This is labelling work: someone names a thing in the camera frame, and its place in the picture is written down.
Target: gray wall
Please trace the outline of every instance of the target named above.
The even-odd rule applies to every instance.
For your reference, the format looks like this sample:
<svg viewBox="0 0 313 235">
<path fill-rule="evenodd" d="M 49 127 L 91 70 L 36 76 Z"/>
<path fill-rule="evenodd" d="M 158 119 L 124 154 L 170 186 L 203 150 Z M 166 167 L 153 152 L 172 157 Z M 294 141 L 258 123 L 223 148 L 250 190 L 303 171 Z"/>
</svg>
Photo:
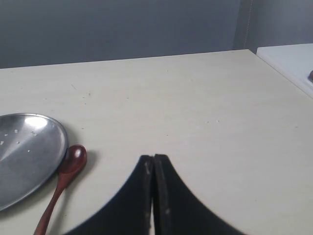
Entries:
<svg viewBox="0 0 313 235">
<path fill-rule="evenodd" d="M 0 0 L 0 68 L 230 50 L 240 0 Z"/>
<path fill-rule="evenodd" d="M 234 48 L 313 43 L 313 0 L 242 0 Z"/>
</svg>

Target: stainless steel plate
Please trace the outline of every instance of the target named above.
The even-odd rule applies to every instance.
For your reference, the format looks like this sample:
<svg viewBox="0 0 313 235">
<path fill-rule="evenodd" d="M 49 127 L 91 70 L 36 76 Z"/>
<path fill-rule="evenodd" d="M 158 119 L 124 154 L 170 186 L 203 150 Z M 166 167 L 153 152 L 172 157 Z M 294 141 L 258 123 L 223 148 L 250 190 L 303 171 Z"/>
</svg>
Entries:
<svg viewBox="0 0 313 235">
<path fill-rule="evenodd" d="M 38 114 L 0 116 L 0 211 L 39 188 L 68 147 L 64 127 Z"/>
</svg>

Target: white table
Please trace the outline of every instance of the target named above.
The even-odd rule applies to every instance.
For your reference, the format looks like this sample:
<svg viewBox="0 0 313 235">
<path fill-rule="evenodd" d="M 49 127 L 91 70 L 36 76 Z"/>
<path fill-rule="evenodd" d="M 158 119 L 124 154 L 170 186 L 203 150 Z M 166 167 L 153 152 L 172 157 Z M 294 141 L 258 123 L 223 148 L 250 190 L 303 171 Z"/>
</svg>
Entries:
<svg viewBox="0 0 313 235">
<path fill-rule="evenodd" d="M 313 44 L 260 47 L 257 55 L 313 98 Z"/>
<path fill-rule="evenodd" d="M 313 100 L 248 50 L 3 69 L 0 82 L 0 115 L 52 116 L 88 150 L 50 234 L 93 215 L 155 153 L 243 232 L 312 234 Z M 0 212 L 0 234 L 32 234 L 55 186 Z"/>
</svg>

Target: silver plate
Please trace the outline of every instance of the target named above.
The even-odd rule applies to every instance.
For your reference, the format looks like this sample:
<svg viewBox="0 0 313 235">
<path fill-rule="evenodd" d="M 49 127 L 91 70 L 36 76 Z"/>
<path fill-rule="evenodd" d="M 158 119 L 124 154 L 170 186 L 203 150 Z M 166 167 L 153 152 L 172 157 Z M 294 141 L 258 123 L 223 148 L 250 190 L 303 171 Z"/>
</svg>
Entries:
<svg viewBox="0 0 313 235">
<path fill-rule="evenodd" d="M 39 188 L 68 147 L 64 127 L 38 114 L 0 116 L 0 211 Z"/>
</svg>

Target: wooden spoon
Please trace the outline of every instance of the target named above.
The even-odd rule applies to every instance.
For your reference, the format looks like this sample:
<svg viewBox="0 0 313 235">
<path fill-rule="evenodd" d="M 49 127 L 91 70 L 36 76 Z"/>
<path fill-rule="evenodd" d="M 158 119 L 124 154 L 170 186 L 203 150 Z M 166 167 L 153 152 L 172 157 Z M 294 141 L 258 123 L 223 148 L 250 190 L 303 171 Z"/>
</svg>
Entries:
<svg viewBox="0 0 313 235">
<path fill-rule="evenodd" d="M 44 235 L 52 215 L 53 208 L 59 199 L 63 190 L 69 185 L 74 177 L 84 168 L 87 162 L 86 149 L 79 144 L 73 145 L 67 150 L 67 154 L 58 168 L 58 184 L 47 206 L 43 216 L 41 217 L 34 235 Z"/>
</svg>

